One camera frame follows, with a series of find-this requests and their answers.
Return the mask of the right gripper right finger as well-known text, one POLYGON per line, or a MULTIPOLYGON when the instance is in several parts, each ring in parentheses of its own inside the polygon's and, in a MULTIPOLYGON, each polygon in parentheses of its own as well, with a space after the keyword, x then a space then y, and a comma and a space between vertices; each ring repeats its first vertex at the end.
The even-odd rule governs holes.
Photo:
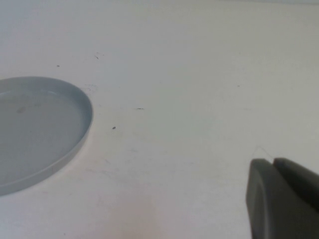
POLYGON ((291 189, 318 212, 319 175, 286 158, 275 158, 273 166, 291 189))

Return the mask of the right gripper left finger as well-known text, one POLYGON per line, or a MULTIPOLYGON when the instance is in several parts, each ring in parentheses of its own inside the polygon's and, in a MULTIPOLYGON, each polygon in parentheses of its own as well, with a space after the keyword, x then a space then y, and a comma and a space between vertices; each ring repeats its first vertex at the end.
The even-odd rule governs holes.
POLYGON ((304 202, 265 159, 253 159, 246 190, 254 239, 317 239, 319 212, 304 202))

